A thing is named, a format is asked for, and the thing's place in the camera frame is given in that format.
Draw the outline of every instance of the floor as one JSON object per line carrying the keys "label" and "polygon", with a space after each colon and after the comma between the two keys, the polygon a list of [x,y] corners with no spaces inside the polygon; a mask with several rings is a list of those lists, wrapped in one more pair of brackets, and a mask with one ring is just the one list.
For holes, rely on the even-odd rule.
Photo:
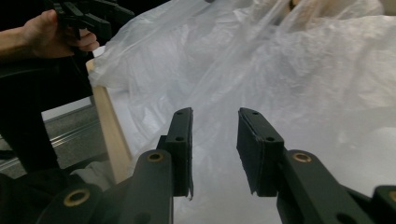
{"label": "floor", "polygon": [[[61,168],[106,152],[95,105],[49,119],[46,128]],[[0,149],[10,149],[3,139],[0,139]],[[25,174],[17,159],[0,161],[0,173],[13,178]]]}

